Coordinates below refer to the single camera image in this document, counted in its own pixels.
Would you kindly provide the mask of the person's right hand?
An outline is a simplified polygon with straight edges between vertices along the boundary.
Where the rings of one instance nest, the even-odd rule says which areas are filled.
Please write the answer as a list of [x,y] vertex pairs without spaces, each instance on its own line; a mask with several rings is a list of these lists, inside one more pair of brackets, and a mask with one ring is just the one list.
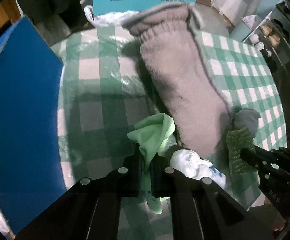
[[286,220],[281,216],[276,216],[272,222],[272,230],[274,232],[282,231],[285,228]]

